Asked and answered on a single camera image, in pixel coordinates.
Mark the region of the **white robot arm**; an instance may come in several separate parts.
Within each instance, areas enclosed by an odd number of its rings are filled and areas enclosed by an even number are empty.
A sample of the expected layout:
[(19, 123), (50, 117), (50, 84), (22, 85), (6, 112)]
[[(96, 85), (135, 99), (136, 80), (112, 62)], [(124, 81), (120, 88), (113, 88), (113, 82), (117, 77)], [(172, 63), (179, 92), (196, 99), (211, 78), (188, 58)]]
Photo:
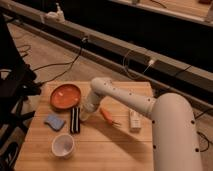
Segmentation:
[(106, 96), (152, 121), (154, 171), (203, 171), (195, 117), (186, 98), (176, 93), (139, 95), (116, 87), (110, 78), (96, 77), (80, 120), (86, 121)]

